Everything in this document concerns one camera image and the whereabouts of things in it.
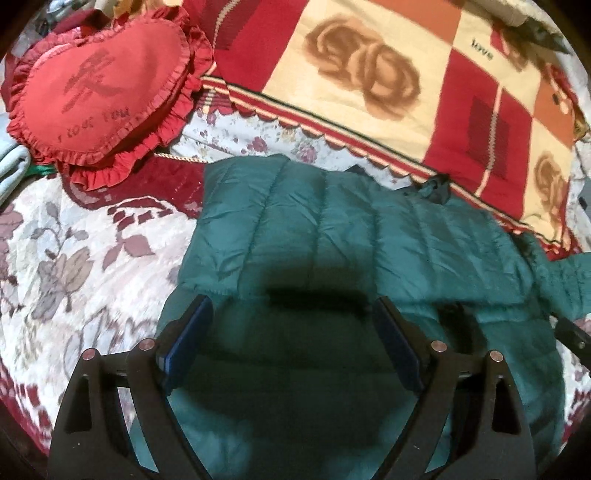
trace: puffer jacket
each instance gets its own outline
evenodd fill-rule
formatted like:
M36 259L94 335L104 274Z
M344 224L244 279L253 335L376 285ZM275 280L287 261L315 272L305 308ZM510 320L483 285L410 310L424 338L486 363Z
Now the puffer jacket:
M372 325L379 296L430 339L501 351L538 463L557 453L564 385L548 317L591 310L591 257L549 262L490 214L453 196L440 205L441 188L390 191L282 156L208 166L159 329L195 295L212 298L213 326L170 403L214 479L371 478L416 402ZM470 315L442 321L457 304ZM132 440L154 468L137 424ZM449 446L446 428L431 467Z

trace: red heart pillow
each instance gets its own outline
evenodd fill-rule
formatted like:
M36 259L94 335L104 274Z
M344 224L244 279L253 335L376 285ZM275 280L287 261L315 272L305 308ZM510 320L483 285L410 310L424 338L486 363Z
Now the red heart pillow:
M8 132L85 189L116 185L180 134L212 63L179 7L86 38L49 35L17 66Z

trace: green jacket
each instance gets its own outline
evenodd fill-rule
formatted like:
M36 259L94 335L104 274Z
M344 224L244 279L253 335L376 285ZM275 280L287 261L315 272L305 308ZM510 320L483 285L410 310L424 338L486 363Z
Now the green jacket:
M208 166L204 208L159 328L197 294L216 317L177 418L214 479L369 479L416 398L406 392L367 308L388 296L431 339L501 351L538 463L556 454L564 385L550 312L591 310L591 256L549 262L436 182L390 191L352 173L282 156ZM461 303L475 321L439 321ZM139 460L154 464L137 425ZM445 463L449 430L431 466Z

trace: cream square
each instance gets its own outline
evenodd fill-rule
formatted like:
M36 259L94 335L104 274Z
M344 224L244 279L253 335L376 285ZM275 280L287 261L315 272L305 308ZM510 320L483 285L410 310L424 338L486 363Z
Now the cream square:
M368 111L359 88L345 88L319 73L305 52L306 36L329 19L343 18L408 58L420 93L401 119ZM354 4L311 0L263 93L335 122L416 160L422 160L435 128L451 46L400 14L367 0Z
M495 78L529 113L534 112L541 74L530 60L521 71L491 44L493 18L481 7L466 3L453 47ZM534 58L531 47L528 54Z

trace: light blue cloth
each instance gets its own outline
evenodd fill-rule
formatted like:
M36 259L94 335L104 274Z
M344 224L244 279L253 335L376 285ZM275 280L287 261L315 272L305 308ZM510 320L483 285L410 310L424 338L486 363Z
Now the light blue cloth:
M6 132L9 122L7 113L0 114L0 206L23 180L31 164L28 148Z

